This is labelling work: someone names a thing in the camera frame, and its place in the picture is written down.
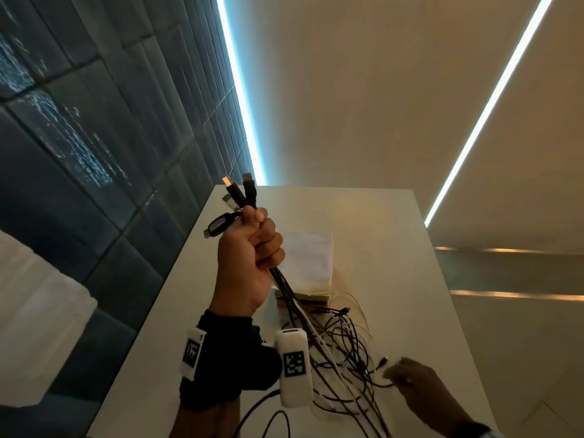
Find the qr code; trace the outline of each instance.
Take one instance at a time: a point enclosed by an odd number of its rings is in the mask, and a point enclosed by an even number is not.
[[[185,354],[183,355],[183,361],[186,362],[190,367],[194,367],[197,362],[197,355],[199,354],[199,343],[194,339],[189,338],[186,343]]]
[[[284,353],[284,376],[295,377],[297,375],[304,375],[306,367],[304,366],[304,352]]]

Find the white table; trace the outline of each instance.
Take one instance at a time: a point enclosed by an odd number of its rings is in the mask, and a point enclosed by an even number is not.
[[[179,406],[179,362],[189,327],[208,307],[217,272],[218,238],[203,229],[226,212],[225,188],[215,186],[128,357],[98,412],[92,438],[165,438]],[[409,356],[432,366],[476,420],[495,426],[442,272],[413,192],[387,189],[259,187],[281,232],[312,231],[334,236],[333,290],[359,301],[377,349],[391,360]],[[268,341],[279,329],[273,295],[254,316]],[[263,394],[244,392],[242,415]],[[435,436],[407,409],[394,389],[376,391],[394,436]],[[279,408],[272,398],[253,413],[242,436],[259,437]],[[288,409],[292,436],[359,436],[350,418],[325,419],[308,408]],[[283,419],[268,436],[285,436]]]

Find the dark blue tile wall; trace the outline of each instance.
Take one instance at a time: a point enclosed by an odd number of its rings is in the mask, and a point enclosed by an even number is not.
[[[215,184],[251,172],[216,0],[2,0],[0,230],[98,309],[2,437],[84,437]]]

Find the black wrist strap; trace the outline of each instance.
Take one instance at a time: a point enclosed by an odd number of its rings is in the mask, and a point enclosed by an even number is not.
[[[197,327],[207,335],[194,380],[180,383],[180,400],[187,409],[200,412],[237,399],[242,390],[267,390],[280,377],[280,355],[262,345],[251,318],[206,311]]]
[[[464,423],[462,424],[451,438],[479,438],[490,432],[491,428],[481,423]]]

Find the folded cloth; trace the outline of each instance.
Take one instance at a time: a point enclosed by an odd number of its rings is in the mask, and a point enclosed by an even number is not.
[[[283,234],[286,257],[279,269],[295,293],[331,291],[332,234],[288,232]]]
[[[41,401],[96,306],[85,287],[0,231],[0,405]]]

